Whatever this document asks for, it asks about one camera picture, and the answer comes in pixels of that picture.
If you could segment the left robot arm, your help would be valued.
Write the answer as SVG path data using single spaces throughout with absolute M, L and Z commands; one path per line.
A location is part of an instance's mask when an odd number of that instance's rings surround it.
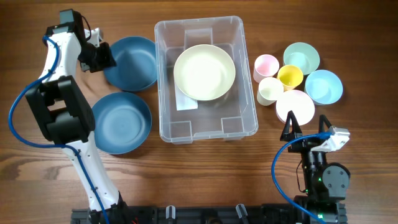
M 89 223 L 135 223 L 106 173 L 95 144 L 93 111 L 75 81 L 78 65 L 91 73 L 115 66 L 108 43 L 73 9 L 60 11 L 60 23 L 47 28 L 43 42 L 45 68 L 24 94 L 42 135 L 73 164 L 88 197 Z

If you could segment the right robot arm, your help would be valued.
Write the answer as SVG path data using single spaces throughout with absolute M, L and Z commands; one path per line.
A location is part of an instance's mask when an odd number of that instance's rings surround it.
M 351 178 L 350 171 L 340 163 L 327 162 L 326 155 L 340 150 L 348 141 L 350 133 L 345 128 L 332 125 L 322 114 L 318 133 L 302 134 L 293 111 L 287 113 L 287 119 L 280 140 L 285 141 L 284 149 L 289 153 L 299 153 L 305 188 L 304 196 L 290 199 L 278 191 L 291 204 L 289 223 L 347 223 L 346 207 L 342 200 Z

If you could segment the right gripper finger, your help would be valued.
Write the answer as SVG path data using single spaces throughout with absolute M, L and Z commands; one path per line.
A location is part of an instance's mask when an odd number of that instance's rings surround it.
M 290 110 L 287 113 L 285 126 L 280 136 L 280 141 L 292 141 L 302 136 L 302 130 L 300 129 L 299 123 L 294 115 L 294 112 Z
M 329 122 L 329 120 L 327 119 L 327 117 L 324 114 L 321 114 L 320 118 L 319 118 L 318 132 L 324 133 L 325 127 L 327 130 L 329 130 L 329 128 L 332 127 L 332 124 Z

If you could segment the pink small bowl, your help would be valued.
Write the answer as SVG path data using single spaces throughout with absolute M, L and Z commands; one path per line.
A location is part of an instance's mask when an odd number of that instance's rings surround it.
M 298 124 L 309 123 L 315 114 L 315 105 L 312 99 L 300 90 L 283 92 L 275 104 L 276 115 L 283 123 L 287 120 L 289 111 L 293 111 Z

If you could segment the light blue small bowl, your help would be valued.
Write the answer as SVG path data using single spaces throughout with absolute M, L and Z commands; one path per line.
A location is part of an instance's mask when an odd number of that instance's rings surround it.
M 330 105 L 342 97 L 343 84 L 333 72 L 316 70 L 307 76 L 304 90 L 316 105 Z

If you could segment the mint green small bowl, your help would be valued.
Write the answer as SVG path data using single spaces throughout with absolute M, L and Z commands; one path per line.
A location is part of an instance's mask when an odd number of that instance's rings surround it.
M 309 75 L 318 69 L 320 56 L 310 44 L 296 42 L 284 50 L 283 63 L 284 65 L 294 65 L 301 69 L 304 75 Z

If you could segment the dark blue bowl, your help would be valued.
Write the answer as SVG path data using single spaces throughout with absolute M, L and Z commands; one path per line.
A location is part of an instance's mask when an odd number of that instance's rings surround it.
M 138 148 L 152 128 L 147 103 L 128 92 L 106 95 L 92 107 L 95 117 L 95 143 L 109 154 L 125 154 Z
M 116 62 L 104 69 L 105 79 L 123 91 L 137 92 L 157 81 L 155 43 L 145 37 L 130 36 L 110 47 Z

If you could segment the cream large bowl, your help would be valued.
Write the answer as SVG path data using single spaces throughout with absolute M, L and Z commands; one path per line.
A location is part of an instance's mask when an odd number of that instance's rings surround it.
M 174 65 L 174 82 L 186 96 L 211 101 L 225 95 L 236 78 L 231 56 L 222 48 L 200 44 L 184 50 Z

